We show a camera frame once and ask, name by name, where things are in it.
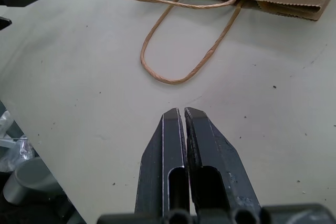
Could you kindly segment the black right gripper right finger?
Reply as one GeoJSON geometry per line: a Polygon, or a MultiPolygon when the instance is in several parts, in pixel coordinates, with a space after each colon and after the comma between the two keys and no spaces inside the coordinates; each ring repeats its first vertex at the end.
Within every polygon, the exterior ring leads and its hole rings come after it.
{"type": "Polygon", "coordinates": [[[185,120],[195,210],[259,213],[260,203],[236,149],[204,111],[186,107],[185,120]]]}

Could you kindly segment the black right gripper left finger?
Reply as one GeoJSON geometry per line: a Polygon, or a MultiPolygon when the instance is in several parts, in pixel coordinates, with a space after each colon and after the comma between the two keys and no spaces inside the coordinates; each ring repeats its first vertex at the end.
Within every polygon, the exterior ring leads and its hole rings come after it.
{"type": "Polygon", "coordinates": [[[145,148],[136,193],[136,213],[190,210],[189,177],[183,123],[178,108],[165,112],[145,148]]]}

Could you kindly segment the grey round cylinder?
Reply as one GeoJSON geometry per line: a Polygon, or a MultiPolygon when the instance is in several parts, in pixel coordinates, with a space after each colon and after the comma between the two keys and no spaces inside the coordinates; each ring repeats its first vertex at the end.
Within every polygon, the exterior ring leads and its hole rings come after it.
{"type": "Polygon", "coordinates": [[[64,191],[40,157],[21,163],[10,175],[3,196],[12,205],[48,202],[64,191]]]}

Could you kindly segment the clear crumpled plastic wrap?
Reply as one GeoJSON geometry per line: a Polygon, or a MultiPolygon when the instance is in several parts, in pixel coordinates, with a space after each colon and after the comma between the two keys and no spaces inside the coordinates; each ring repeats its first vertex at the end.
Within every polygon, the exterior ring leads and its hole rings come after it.
{"type": "Polygon", "coordinates": [[[0,116],[0,172],[12,172],[35,156],[27,136],[8,110],[0,116]]]}

